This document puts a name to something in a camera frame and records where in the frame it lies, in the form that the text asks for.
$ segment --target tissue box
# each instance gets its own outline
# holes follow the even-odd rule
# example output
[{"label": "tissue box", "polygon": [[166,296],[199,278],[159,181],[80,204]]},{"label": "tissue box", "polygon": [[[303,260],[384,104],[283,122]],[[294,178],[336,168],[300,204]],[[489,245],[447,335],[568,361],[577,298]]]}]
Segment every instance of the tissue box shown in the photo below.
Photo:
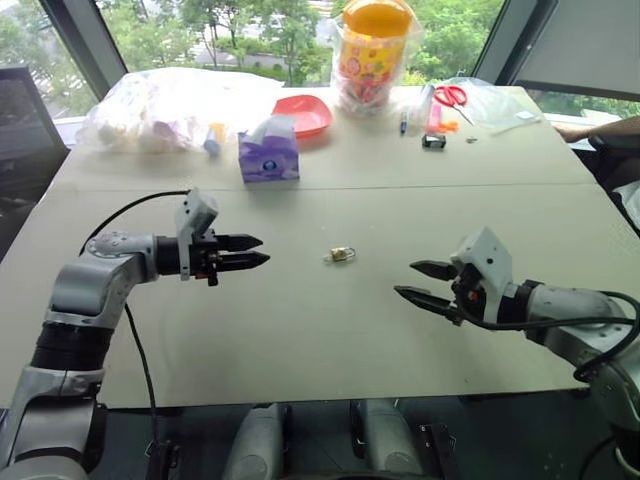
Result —
[{"label": "tissue box", "polygon": [[300,178],[293,122],[283,117],[274,115],[252,136],[238,135],[240,171],[245,183]]}]

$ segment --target robotic arm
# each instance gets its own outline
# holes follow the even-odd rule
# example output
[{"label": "robotic arm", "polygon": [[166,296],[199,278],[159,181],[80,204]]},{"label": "robotic arm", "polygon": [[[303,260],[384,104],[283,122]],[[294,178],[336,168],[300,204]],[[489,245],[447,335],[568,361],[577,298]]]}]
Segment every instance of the robotic arm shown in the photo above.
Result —
[{"label": "robotic arm", "polygon": [[[426,260],[411,267],[432,278],[453,281],[453,302],[415,287],[396,286],[395,290],[419,308],[456,325],[467,320],[489,330],[525,330],[529,340],[575,365],[574,377],[590,384],[611,425],[620,465],[627,473],[638,475],[638,319],[627,319],[611,297],[631,303],[636,317],[640,315],[637,303],[613,292],[551,287],[532,280],[514,283],[511,256],[488,228],[465,239],[450,260]],[[603,323],[603,319],[617,319],[619,323]],[[571,325],[552,326],[557,320]]]},{"label": "robotic arm", "polygon": [[103,361],[127,296],[160,275],[206,278],[257,267],[249,235],[216,235],[210,197],[193,190],[175,220],[176,237],[105,233],[65,265],[53,287],[31,363],[0,421],[0,479],[86,479],[102,452],[106,409],[96,401]]}]

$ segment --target black cable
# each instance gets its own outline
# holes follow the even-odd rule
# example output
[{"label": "black cable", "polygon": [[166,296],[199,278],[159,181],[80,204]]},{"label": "black cable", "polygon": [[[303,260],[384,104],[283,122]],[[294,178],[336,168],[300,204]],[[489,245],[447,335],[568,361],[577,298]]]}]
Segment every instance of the black cable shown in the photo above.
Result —
[{"label": "black cable", "polygon": [[147,195],[146,197],[141,197],[141,198],[139,198],[137,200],[134,200],[131,203],[128,203],[127,205],[122,207],[120,210],[118,210],[118,211],[112,213],[111,215],[109,215],[106,220],[104,220],[100,225],[98,225],[93,230],[93,232],[91,232],[89,234],[87,239],[82,244],[82,248],[80,249],[80,253],[78,255],[82,255],[82,252],[84,252],[84,247],[87,245],[87,242],[89,240],[91,240],[93,237],[98,235],[102,230],[104,230],[107,227],[107,225],[109,225],[111,222],[113,222],[116,218],[118,218],[120,215],[122,215],[127,210],[130,210],[133,207],[135,207],[136,205],[140,205],[141,203],[147,202],[149,200],[153,200],[154,198],[170,197],[170,196],[176,196],[176,195],[187,195],[188,193],[189,193],[189,190],[170,190],[170,191],[167,191],[167,192],[153,193],[151,195]]},{"label": "black cable", "polygon": [[153,390],[153,382],[151,380],[151,372],[149,371],[149,364],[147,363],[147,355],[144,353],[140,336],[138,335],[138,329],[136,323],[133,321],[133,314],[129,308],[129,304],[124,304],[124,311],[129,319],[129,326],[131,327],[131,334],[133,340],[138,347],[138,353],[140,354],[140,361],[142,362],[142,370],[144,371],[144,379],[147,382],[147,390],[149,391],[149,414],[151,415],[151,438],[154,445],[160,445],[160,435],[158,434],[158,409],[156,408],[156,394]]},{"label": "black cable", "polygon": [[629,345],[631,345],[634,342],[634,340],[640,333],[640,304],[638,304],[636,299],[630,297],[629,295],[625,295],[624,293],[618,293],[618,292],[602,292],[602,293],[604,293],[605,295],[611,298],[618,298],[620,300],[623,300],[627,302],[629,305],[631,305],[636,313],[635,322],[633,324],[633,327],[631,327],[631,330],[629,330],[629,333],[627,333],[622,340],[620,340],[618,343],[616,343],[613,347],[611,347],[606,352],[602,352],[600,355],[592,358],[588,362],[585,362],[582,365],[580,365],[578,368],[576,368],[576,370],[573,372],[573,378],[575,378],[579,382],[586,382],[588,373],[593,369],[593,367],[595,367],[600,363],[606,362],[607,360],[612,359],[618,353],[622,352],[625,348],[627,348]]},{"label": "black cable", "polygon": [[622,350],[627,348],[640,334],[640,303],[638,303],[633,297],[629,295],[625,295],[624,293],[618,292],[608,292],[601,291],[600,293],[607,295],[608,297],[618,298],[627,302],[631,305],[635,311],[635,319],[631,320],[629,318],[623,317],[583,317],[583,318],[565,318],[562,320],[541,320],[538,322],[528,322],[528,323],[506,323],[506,324],[493,324],[485,322],[484,320],[480,320],[475,315],[473,315],[469,310],[464,306],[464,301],[461,295],[456,294],[456,304],[458,306],[458,310],[462,313],[465,320],[468,320],[469,323],[476,325],[477,327],[484,328],[486,330],[492,331],[520,331],[520,330],[533,330],[536,328],[552,328],[552,327],[570,327],[570,326],[579,326],[579,325],[589,325],[589,324],[622,324],[622,325],[632,325],[632,328],[629,330],[629,333],[625,335],[625,337],[620,340],[616,345],[611,347],[606,352],[597,355],[592,358],[588,362],[576,368],[573,372],[573,378],[575,378],[579,382],[587,382],[586,374],[597,364],[610,360],[615,355],[620,353]]},{"label": "black cable", "polygon": [[589,465],[591,465],[591,463],[596,458],[598,453],[604,450],[607,447],[607,445],[609,445],[613,441],[614,441],[613,435],[611,437],[607,437],[604,440],[602,440],[600,443],[598,443],[595,447],[593,447],[589,451],[589,453],[585,455],[584,460],[582,461],[582,465],[580,466],[580,473],[578,474],[578,480],[584,480],[584,476],[587,473],[587,469],[589,468]]},{"label": "black cable", "polygon": [[[98,235],[102,230],[104,230],[111,222],[113,222],[120,215],[125,213],[126,211],[132,209],[136,205],[140,205],[141,203],[147,202],[149,200],[153,200],[154,198],[159,197],[169,197],[169,196],[178,196],[178,195],[187,195],[189,190],[171,190],[167,192],[158,192],[153,193],[151,195],[147,195],[145,197],[138,198],[131,203],[128,203],[121,209],[112,213],[104,220],[100,225],[98,225],[87,237],[87,239],[82,244],[82,248],[80,249],[80,253],[78,255],[82,255],[84,252],[84,248],[93,237]],[[129,304],[124,304],[124,311],[127,314],[127,318],[129,319],[129,326],[131,327],[131,333],[133,335],[133,340],[136,343],[136,347],[138,349],[138,354],[140,355],[140,361],[142,362],[142,370],[144,371],[144,378],[147,384],[147,390],[149,392],[149,414],[151,416],[151,437],[153,440],[153,445],[159,445],[160,436],[159,436],[159,426],[158,426],[158,409],[156,407],[156,395],[153,389],[153,381],[151,380],[151,372],[149,371],[149,364],[147,362],[147,355],[145,354],[144,348],[142,346],[142,342],[140,341],[140,336],[138,335],[138,329],[136,328],[135,321],[133,320],[133,314],[131,313],[131,309],[129,308]]]}]

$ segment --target red bowl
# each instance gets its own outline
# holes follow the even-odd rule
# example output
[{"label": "red bowl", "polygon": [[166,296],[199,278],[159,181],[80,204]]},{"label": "red bowl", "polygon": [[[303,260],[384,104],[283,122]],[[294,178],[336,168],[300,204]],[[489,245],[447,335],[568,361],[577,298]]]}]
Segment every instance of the red bowl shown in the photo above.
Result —
[{"label": "red bowl", "polygon": [[294,130],[297,138],[309,137],[327,128],[333,116],[322,100],[313,95],[296,95],[281,98],[273,109],[274,114],[296,117]]}]

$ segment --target table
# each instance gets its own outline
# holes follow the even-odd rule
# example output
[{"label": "table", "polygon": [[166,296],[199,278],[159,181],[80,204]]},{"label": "table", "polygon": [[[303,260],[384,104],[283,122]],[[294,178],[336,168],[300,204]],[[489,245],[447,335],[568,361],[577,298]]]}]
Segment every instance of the table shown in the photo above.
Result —
[{"label": "table", "polygon": [[[204,185],[220,205],[218,232],[255,235],[272,259],[250,272],[222,274],[213,289],[177,277],[134,289],[130,304],[159,405],[577,386],[570,365],[522,334],[454,327],[392,288],[412,284],[450,295],[447,284],[420,276],[409,263],[446,259],[465,234],[490,225],[514,257],[517,281],[640,296],[633,281],[640,242],[549,125],[505,133],[500,142],[474,132],[479,141],[472,145],[463,141],[463,131],[438,157],[414,149],[417,139],[394,139],[395,128],[376,137],[354,123],[349,131],[374,143],[367,149],[369,168],[357,175],[352,162],[366,162],[342,158],[349,144],[341,137],[350,122],[338,117],[330,142],[301,153],[299,183],[245,187],[237,171],[234,180],[228,158],[217,165],[198,155],[174,163],[122,155],[109,164],[105,156],[76,148],[0,265],[6,332],[0,337],[0,385],[14,385],[29,361],[55,276],[87,233],[123,204],[197,178],[194,184]],[[527,130],[538,136],[542,154],[518,154],[516,143],[527,141]],[[387,143],[402,151],[394,154]],[[482,148],[473,160],[460,153],[476,151],[472,147]],[[526,159],[539,160],[540,171]],[[151,168],[147,162],[154,160],[160,163]],[[343,168],[326,171],[322,165]],[[419,174],[410,175],[411,169]],[[170,234],[177,202],[155,200],[113,227]],[[322,261],[329,248],[343,245],[357,249],[355,262]],[[126,321],[114,335],[106,367],[101,401],[148,405]],[[2,389],[0,406],[10,403],[11,394]]]},{"label": "table", "polygon": [[[520,87],[506,87],[537,111]],[[399,89],[406,96],[416,89]],[[325,88],[286,89],[283,96],[313,93],[333,103]],[[398,111],[370,120],[354,120],[333,109],[325,135],[300,142],[300,180],[245,186],[234,142],[222,158],[208,155],[107,154],[76,146],[52,188],[86,191],[166,190],[198,185],[214,190],[402,188],[425,186],[580,184],[594,182],[580,160],[546,122],[491,136],[443,109],[445,120],[458,120],[438,155],[422,151],[419,136],[399,135]],[[463,141],[478,138],[473,144]]]}]

